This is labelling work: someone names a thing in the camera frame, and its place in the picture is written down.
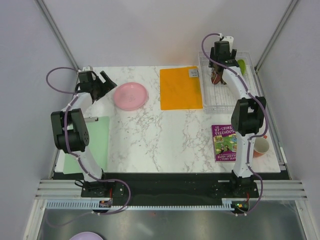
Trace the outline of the pink plate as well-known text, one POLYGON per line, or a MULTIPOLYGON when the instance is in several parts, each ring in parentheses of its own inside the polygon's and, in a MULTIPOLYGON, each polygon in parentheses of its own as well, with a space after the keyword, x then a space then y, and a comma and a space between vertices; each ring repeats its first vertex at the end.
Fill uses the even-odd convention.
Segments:
POLYGON ((113 94, 114 104, 121 110, 133 111, 148 101, 148 91, 140 83, 128 82, 116 88, 113 94))

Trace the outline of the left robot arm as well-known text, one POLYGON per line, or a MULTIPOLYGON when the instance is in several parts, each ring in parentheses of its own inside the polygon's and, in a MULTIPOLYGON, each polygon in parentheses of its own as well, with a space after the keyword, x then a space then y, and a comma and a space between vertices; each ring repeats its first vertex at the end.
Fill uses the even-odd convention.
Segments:
POLYGON ((90 136, 83 114, 117 84, 104 71, 99 74, 92 70, 79 71, 77 76, 79 82, 75 91, 70 93, 71 101, 62 110, 50 115, 54 144, 58 150, 75 158, 84 180, 94 182, 92 191, 104 197, 109 193, 110 185, 89 148, 90 136))

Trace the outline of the red floral plate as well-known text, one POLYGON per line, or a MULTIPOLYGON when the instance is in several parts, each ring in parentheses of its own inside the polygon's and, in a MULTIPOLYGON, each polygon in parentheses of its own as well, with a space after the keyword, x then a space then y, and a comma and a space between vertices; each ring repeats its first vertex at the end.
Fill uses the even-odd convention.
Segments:
POLYGON ((211 82, 213 85, 217 85, 221 82, 222 73, 216 71, 214 68, 211 70, 211 82))

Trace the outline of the orange white mug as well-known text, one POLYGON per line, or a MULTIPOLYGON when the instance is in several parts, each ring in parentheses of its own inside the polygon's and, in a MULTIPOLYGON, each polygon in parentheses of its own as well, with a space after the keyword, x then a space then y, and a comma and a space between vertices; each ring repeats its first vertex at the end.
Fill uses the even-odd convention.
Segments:
POLYGON ((253 146, 253 158, 263 156, 270 149, 270 144, 267 140, 267 136, 257 137, 253 146))

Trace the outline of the green plate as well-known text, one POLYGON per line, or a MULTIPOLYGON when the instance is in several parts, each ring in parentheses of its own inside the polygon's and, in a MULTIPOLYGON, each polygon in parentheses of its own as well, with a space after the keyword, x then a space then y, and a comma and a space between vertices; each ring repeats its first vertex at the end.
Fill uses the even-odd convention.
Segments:
POLYGON ((241 74, 244 76, 245 73, 246 73, 246 63, 245 63, 245 61, 243 59, 238 59, 237 63, 239 65, 241 74))

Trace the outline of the green cutting mat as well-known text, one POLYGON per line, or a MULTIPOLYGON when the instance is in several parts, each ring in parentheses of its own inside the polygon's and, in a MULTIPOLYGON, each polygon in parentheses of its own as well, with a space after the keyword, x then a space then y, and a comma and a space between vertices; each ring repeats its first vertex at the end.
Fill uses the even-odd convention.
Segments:
MULTIPOLYGON (((97 121, 86 123, 89 134, 89 149, 100 168, 104 172, 108 170, 109 129, 110 118, 99 117, 97 121)), ((73 156, 67 154, 64 158, 64 174, 82 173, 82 169, 73 156)))

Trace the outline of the lavender round object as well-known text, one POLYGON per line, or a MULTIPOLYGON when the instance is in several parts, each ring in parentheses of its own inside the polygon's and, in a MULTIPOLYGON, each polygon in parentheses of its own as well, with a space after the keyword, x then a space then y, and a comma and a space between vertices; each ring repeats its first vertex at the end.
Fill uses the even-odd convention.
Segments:
POLYGON ((103 238, 97 233, 84 231, 75 234, 69 240, 103 240, 103 238))

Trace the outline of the orange cutting mat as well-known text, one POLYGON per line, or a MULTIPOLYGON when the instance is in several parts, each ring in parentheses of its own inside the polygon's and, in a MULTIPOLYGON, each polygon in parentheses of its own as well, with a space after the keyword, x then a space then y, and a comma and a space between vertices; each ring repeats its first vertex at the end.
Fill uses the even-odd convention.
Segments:
POLYGON ((159 85, 161 110, 203 108, 202 91, 196 66, 161 69, 159 85))

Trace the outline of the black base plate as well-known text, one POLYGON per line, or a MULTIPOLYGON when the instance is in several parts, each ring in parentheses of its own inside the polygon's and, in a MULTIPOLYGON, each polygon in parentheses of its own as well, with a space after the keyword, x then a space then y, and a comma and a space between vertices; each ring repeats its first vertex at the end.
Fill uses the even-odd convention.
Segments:
POLYGON ((259 195, 257 186, 233 187, 231 173, 106 173, 104 177, 110 182, 84 182, 81 197, 111 197, 120 206, 195 206, 259 195))

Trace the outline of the purple treehouse book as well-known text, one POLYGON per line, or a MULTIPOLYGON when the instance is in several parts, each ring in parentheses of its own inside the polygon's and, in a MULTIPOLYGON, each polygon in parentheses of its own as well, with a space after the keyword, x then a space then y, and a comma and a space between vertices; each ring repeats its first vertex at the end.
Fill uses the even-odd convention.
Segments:
POLYGON ((216 162, 235 162, 237 136, 231 124, 211 126, 214 156, 216 162))

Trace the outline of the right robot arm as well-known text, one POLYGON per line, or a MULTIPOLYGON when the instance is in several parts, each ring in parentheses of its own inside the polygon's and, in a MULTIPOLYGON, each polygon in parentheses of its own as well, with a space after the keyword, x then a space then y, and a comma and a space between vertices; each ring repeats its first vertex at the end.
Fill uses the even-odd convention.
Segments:
POLYGON ((237 100, 231 115, 231 125, 237 138, 233 173, 244 179, 253 175, 251 165, 255 138, 264 124, 266 99, 251 93, 235 59, 237 51, 230 45, 227 40, 216 41, 210 50, 209 66, 221 76, 237 100))

